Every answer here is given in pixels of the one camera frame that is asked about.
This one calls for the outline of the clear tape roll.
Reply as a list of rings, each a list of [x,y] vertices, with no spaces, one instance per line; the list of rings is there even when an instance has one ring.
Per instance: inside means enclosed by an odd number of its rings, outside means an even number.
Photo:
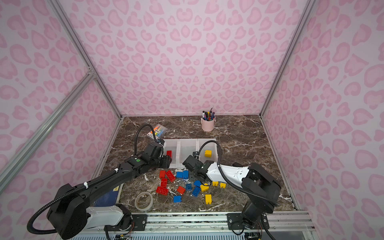
[[[135,207],[141,212],[149,211],[153,204],[154,198],[149,192],[142,192],[135,199]]]

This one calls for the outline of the pink pen cup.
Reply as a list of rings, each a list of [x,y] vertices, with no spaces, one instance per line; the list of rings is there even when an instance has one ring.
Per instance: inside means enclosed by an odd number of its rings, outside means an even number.
[[[201,118],[202,130],[205,132],[211,132],[214,129],[216,120],[207,121]]]

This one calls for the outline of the middle white plastic bin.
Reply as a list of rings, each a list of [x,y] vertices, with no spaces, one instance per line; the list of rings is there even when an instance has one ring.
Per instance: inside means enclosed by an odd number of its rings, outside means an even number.
[[[198,139],[179,139],[177,142],[176,168],[184,167],[183,162],[198,150]]]

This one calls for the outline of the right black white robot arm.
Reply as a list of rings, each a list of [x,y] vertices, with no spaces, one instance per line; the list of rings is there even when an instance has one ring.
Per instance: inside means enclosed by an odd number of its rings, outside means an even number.
[[[183,165],[201,183],[227,184],[249,198],[238,217],[228,216],[231,230],[270,228],[266,214],[272,214],[278,206],[281,184],[261,165],[248,167],[225,166],[188,156]]]

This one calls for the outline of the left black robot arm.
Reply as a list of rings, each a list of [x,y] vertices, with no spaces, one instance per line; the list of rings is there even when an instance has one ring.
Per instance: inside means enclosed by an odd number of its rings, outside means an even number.
[[[92,204],[103,195],[123,183],[155,169],[167,169],[172,158],[159,143],[150,143],[147,148],[126,159],[115,169],[86,183],[59,188],[59,199],[50,206],[47,219],[64,240],[71,239],[84,229],[95,227],[127,230],[133,219],[131,211],[122,204],[101,208]]]

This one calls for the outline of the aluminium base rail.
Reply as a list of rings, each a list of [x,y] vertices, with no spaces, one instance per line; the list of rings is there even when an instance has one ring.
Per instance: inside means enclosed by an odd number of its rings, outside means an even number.
[[[317,240],[306,211],[263,214],[253,227],[245,227],[240,212],[183,212],[133,214],[134,229],[96,227],[76,240]]]

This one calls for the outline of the right white plastic bin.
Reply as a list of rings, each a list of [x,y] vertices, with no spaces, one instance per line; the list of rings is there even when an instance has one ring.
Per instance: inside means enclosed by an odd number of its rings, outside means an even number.
[[[205,142],[208,142],[208,141],[215,141],[216,139],[198,139],[198,143],[199,143],[199,147],[197,148],[197,150],[200,149],[200,147],[205,143]],[[206,156],[206,152],[209,153],[209,151],[211,152],[211,156],[210,157],[207,157]],[[200,153],[200,161],[202,163],[205,163],[206,161],[213,161],[213,162],[217,162],[218,160],[218,150],[217,150],[217,145],[215,143],[208,143],[206,144],[201,153]]]

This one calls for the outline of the blue notebook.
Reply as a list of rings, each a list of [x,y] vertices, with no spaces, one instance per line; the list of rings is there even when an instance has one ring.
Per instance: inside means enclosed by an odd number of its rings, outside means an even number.
[[[95,207],[111,207],[119,202],[124,184],[115,187],[95,201]]]

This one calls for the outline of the highlighter marker pack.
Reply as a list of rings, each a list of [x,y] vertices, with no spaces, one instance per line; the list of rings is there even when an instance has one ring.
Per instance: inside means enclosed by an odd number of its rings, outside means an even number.
[[[154,131],[155,131],[155,137],[156,137],[156,140],[158,141],[160,138],[162,138],[162,136],[164,135],[164,133],[168,130],[168,128],[166,128],[165,126],[161,125],[161,124],[157,124],[155,127],[154,127]],[[153,131],[150,131],[148,134],[147,134],[147,137],[152,139],[153,138]]]

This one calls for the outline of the pens in cup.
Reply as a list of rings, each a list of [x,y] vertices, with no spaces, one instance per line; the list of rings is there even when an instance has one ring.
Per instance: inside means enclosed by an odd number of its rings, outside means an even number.
[[[214,107],[211,107],[209,111],[202,111],[202,119],[204,121],[213,121],[215,120],[215,112],[213,111]]]

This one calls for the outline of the blue lego brick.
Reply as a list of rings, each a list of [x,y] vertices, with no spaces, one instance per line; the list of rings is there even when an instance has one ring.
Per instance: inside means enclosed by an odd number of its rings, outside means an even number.
[[[192,184],[186,184],[186,191],[191,191],[192,189]]]
[[[200,181],[195,181],[195,182],[194,182],[194,185],[195,185],[196,187],[200,188],[201,185],[202,185],[202,183],[201,183]]]
[[[174,196],[173,202],[174,203],[181,203],[182,202],[182,196]]]
[[[192,191],[192,196],[194,197],[197,197],[201,192],[201,188],[200,187],[195,187]]]
[[[184,177],[184,173],[183,172],[176,172],[176,178],[182,179],[183,177]]]
[[[189,179],[189,171],[183,171],[183,180]]]

